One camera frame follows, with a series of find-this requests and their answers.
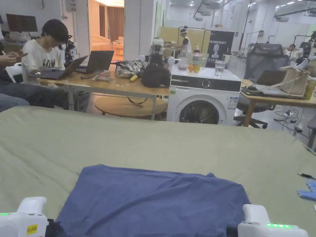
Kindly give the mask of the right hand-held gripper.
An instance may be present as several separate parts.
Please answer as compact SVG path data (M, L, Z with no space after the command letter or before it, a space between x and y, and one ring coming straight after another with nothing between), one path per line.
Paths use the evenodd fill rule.
M272 223L264 206L245 204L245 221L238 227L239 237L308 237L308 233L296 225Z

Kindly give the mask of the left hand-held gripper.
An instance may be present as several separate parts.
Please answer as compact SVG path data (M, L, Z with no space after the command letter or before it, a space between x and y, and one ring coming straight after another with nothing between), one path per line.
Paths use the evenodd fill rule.
M42 212L45 197L26 197L16 212L0 213L1 237L56 237L60 226Z

